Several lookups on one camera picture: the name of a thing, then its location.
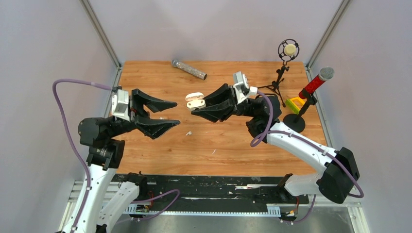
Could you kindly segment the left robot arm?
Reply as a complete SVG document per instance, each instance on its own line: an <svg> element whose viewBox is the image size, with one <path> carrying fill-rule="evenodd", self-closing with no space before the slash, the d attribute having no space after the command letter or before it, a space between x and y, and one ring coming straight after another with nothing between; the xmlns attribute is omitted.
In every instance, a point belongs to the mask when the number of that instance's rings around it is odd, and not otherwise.
<svg viewBox="0 0 412 233"><path fill-rule="evenodd" d="M80 143L88 147L86 178L75 209L62 232L109 233L133 201L148 197L147 177L141 173L129 173L114 197L104 203L125 148L125 141L117 137L139 130L151 139L159 138L179 125L179 121L151 119L150 113L176 106L176 102L149 96L139 89L128 92L118 88L112 95L111 116L85 118L79 123Z"/></svg>

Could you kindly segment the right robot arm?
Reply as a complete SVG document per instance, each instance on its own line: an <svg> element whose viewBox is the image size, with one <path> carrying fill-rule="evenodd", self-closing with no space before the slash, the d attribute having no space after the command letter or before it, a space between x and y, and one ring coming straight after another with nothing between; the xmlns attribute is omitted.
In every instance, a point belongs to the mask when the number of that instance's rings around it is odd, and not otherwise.
<svg viewBox="0 0 412 233"><path fill-rule="evenodd" d="M291 202L300 195L320 194L337 204L342 204L347 197L364 197L353 152L345 147L337 150L324 146L287 126L278 119L281 112L276 97L267 96L256 87L225 83L207 96L201 92L190 93L185 101L192 115L211 122L223 122L231 116L250 117L246 126L253 137L251 147L260 143L276 146L316 171L308 175L285 175L277 190L282 202Z"/></svg>

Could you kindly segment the white earbuds charging case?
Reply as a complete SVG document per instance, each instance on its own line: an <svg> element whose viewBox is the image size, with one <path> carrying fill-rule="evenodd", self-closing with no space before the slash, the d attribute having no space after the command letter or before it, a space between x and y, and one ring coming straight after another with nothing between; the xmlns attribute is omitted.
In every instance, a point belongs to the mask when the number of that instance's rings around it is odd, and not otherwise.
<svg viewBox="0 0 412 233"><path fill-rule="evenodd" d="M204 94L201 92L187 94L185 97L187 108L190 110L195 110L205 107L206 102L204 100L204 97Z"/></svg>

